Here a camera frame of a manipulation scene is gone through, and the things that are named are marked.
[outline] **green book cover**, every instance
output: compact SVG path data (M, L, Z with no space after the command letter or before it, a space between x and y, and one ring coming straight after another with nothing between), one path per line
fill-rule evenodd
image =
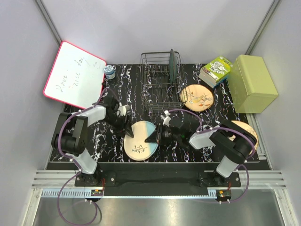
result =
M219 56L202 69L215 80L215 83L218 83L220 80L226 77L232 66L232 63L229 60L223 56Z

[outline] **yellow-green bread box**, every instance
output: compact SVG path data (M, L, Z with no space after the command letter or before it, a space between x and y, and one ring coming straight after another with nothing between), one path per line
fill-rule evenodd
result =
M240 55L230 71L228 84L237 113L261 113L278 97L260 56Z

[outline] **dark green plate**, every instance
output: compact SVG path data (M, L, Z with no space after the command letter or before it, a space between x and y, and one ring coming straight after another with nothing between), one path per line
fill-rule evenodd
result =
M173 84L178 74L176 58L174 56L174 50L170 50L169 54L169 79L170 84Z

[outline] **stack of books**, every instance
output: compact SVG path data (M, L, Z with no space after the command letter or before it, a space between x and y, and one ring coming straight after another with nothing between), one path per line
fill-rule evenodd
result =
M198 77L214 88L227 78L232 67L233 65L229 60L223 56L219 56L202 67Z

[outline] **blue and white container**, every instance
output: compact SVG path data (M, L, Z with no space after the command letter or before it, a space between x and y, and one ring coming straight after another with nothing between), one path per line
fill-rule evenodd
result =
M115 69L112 65L106 65L103 69L105 77L107 79L115 78Z

